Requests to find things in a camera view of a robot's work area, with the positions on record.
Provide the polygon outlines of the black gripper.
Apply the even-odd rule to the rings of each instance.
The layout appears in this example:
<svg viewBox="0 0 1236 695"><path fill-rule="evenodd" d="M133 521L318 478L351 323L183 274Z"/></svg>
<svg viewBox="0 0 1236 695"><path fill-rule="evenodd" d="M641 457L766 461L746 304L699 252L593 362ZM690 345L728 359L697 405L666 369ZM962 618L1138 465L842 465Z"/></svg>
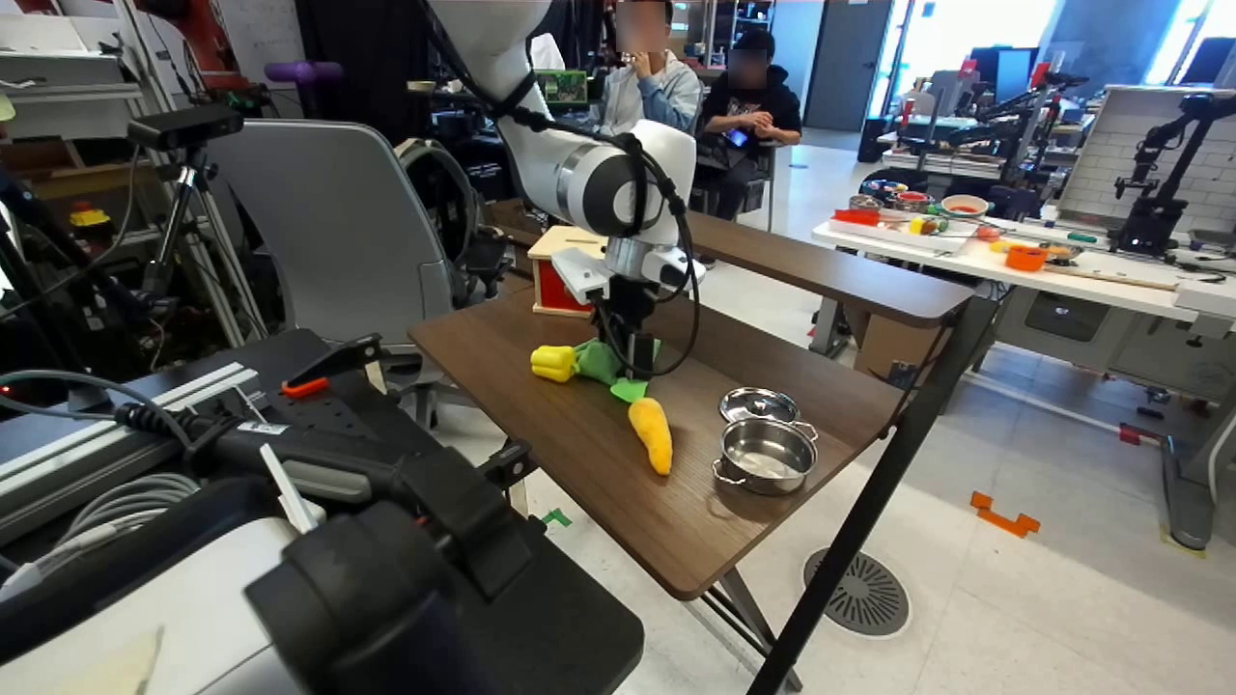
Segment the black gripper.
<svg viewBox="0 0 1236 695"><path fill-rule="evenodd" d="M641 282L614 278L611 296L596 314L600 337L617 357L626 378L658 369L661 341L647 333L653 310L658 296Z"/></svg>

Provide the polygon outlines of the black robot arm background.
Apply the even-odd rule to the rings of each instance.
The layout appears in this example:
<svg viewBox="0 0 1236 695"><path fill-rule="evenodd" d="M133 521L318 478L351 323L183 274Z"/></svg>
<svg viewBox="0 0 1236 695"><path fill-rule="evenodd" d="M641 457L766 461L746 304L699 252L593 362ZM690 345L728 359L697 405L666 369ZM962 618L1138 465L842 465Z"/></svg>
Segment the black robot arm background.
<svg viewBox="0 0 1236 695"><path fill-rule="evenodd" d="M1202 152L1209 129L1231 115L1236 115L1236 98L1189 93L1177 100L1175 121L1156 124L1138 138L1132 174L1115 180L1115 194L1137 188L1137 200L1115 233L1119 252L1137 252L1137 256L1172 252L1172 233L1186 214L1186 200L1177 198L1184 179L1193 153Z"/></svg>

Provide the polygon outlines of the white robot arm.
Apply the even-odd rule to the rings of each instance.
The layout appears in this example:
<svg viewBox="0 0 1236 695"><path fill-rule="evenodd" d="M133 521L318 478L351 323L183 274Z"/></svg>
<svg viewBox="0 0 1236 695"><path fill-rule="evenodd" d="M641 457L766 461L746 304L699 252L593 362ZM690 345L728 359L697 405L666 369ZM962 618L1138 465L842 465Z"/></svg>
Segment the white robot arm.
<svg viewBox="0 0 1236 695"><path fill-rule="evenodd" d="M421 5L442 57L497 129L522 198L603 241L600 252L558 252L553 269L596 314L596 333L621 373L675 369L689 353L666 362L647 322L661 301L699 286L689 223L697 138L658 121L617 134L562 124L529 63L549 0Z"/></svg>

